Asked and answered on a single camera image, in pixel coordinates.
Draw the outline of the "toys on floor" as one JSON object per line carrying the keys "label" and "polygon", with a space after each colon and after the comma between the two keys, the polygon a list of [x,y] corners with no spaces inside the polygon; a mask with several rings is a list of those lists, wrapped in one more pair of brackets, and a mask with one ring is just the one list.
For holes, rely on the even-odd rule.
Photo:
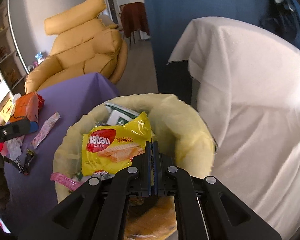
{"label": "toys on floor", "polygon": [[27,67],[29,72],[33,71],[34,68],[38,67],[47,58],[47,52],[40,51],[34,56],[34,58],[35,60],[33,63]]}

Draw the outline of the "yellow trash bag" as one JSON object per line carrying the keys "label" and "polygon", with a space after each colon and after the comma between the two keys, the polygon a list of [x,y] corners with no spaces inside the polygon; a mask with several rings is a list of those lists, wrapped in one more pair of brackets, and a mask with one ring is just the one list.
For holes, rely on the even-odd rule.
{"label": "yellow trash bag", "polygon": [[[139,113],[146,112],[160,152],[171,156],[175,165],[197,178],[203,179],[211,173],[215,140],[198,112],[176,95],[135,94],[113,98],[110,102]],[[102,103],[68,128],[54,154],[54,172],[71,178],[81,170],[82,137],[108,116]]]}

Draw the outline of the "purple tablecloth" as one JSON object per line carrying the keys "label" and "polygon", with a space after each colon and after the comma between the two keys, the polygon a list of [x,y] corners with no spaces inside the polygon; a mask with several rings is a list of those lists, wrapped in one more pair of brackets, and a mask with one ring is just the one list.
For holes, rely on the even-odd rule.
{"label": "purple tablecloth", "polygon": [[61,117],[35,150],[29,175],[21,174],[11,164],[4,165],[10,199],[0,217],[15,236],[58,203],[50,176],[54,153],[68,128],[95,106],[117,97],[119,91],[101,74],[91,73],[57,83],[38,94],[45,100],[39,112],[39,125],[42,126],[55,112]]}

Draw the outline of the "navy blue backpack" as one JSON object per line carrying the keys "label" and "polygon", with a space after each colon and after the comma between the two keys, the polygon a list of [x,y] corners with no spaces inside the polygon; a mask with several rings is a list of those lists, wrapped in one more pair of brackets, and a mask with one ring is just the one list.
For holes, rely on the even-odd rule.
{"label": "navy blue backpack", "polygon": [[261,27],[300,49],[300,4],[297,0],[269,0],[270,15]]}

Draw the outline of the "pink cartoon snack bag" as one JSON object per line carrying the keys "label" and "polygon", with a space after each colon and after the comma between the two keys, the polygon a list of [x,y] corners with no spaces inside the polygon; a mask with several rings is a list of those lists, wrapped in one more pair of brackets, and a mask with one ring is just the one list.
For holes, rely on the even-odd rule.
{"label": "pink cartoon snack bag", "polygon": [[50,180],[63,185],[69,191],[75,191],[83,184],[82,182],[72,180],[59,172],[55,172],[55,173],[51,174]]}

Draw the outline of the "yellow box on shelf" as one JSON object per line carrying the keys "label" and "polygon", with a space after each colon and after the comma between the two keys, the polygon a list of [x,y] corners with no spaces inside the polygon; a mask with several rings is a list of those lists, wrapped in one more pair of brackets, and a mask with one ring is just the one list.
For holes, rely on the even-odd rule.
{"label": "yellow box on shelf", "polygon": [[3,106],[2,110],[0,111],[0,117],[2,120],[4,120],[4,122],[8,122],[12,112],[14,110],[14,100],[13,98],[10,98],[5,105]]}

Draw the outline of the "brown draped dining chair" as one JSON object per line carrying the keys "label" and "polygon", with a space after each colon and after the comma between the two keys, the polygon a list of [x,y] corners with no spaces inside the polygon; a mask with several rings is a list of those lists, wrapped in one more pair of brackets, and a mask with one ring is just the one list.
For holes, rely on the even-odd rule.
{"label": "brown draped dining chair", "polygon": [[121,11],[121,23],[126,38],[131,38],[132,32],[138,30],[150,35],[146,8],[142,2],[125,5]]}

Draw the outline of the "wall shelf unit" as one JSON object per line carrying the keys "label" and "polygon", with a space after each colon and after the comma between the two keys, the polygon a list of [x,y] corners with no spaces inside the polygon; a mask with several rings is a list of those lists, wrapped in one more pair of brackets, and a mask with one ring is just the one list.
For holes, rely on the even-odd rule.
{"label": "wall shelf unit", "polygon": [[28,71],[12,29],[9,2],[3,0],[0,4],[0,78],[12,94],[24,95]]}

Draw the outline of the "blue cloth partition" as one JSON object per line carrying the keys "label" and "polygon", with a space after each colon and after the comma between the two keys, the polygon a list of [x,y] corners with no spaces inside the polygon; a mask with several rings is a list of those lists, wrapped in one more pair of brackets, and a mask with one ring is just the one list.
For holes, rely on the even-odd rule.
{"label": "blue cloth partition", "polygon": [[161,93],[172,90],[167,62],[192,19],[220,16],[259,25],[269,14],[269,0],[145,0],[145,7]]}

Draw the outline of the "red plastic cup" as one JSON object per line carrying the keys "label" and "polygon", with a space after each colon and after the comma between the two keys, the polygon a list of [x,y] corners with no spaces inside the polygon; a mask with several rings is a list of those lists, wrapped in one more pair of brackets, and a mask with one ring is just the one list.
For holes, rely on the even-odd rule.
{"label": "red plastic cup", "polygon": [[8,155],[8,148],[5,142],[0,143],[0,154],[4,157]]}

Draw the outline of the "yellow nabati wafer bag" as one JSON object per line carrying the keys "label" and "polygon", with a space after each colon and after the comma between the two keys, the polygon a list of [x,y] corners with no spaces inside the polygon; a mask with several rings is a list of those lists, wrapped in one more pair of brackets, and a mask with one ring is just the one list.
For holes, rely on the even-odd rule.
{"label": "yellow nabati wafer bag", "polygon": [[151,139],[151,124],[145,112],[122,126],[94,127],[82,137],[83,176],[116,174],[129,167],[135,156],[145,153]]}

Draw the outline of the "long pink wrapper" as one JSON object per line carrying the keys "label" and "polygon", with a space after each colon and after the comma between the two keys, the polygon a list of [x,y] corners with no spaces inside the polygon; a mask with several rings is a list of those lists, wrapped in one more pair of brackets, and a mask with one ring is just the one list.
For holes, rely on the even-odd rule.
{"label": "long pink wrapper", "polygon": [[39,146],[39,144],[47,137],[47,135],[50,133],[51,129],[53,129],[60,117],[60,114],[58,112],[55,112],[43,123],[43,126],[40,129],[39,133],[31,142],[31,145],[34,149],[36,149]]}

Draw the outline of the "orange snack bag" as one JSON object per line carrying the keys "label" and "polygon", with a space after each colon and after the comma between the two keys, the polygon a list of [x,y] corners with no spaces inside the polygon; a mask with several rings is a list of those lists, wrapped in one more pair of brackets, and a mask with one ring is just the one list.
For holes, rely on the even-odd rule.
{"label": "orange snack bag", "polygon": [[39,112],[43,108],[45,100],[37,92],[21,96],[14,106],[14,111],[9,122],[16,122],[27,119],[30,122],[38,123]]}

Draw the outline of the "green white milk carton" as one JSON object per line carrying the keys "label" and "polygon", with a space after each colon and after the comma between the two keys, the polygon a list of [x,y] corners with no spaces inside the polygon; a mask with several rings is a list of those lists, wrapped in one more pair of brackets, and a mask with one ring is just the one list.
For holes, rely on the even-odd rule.
{"label": "green white milk carton", "polygon": [[136,111],[117,105],[115,103],[105,103],[105,107],[109,112],[109,118],[106,122],[106,124],[109,126],[123,126],[140,115],[140,113]]}

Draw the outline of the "white sofa cover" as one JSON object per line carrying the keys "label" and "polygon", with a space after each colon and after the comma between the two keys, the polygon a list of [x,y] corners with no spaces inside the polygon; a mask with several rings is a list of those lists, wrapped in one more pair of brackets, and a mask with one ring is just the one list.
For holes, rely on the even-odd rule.
{"label": "white sofa cover", "polygon": [[255,25],[202,17],[169,61],[188,62],[218,146],[212,175],[291,239],[300,229],[300,50]]}

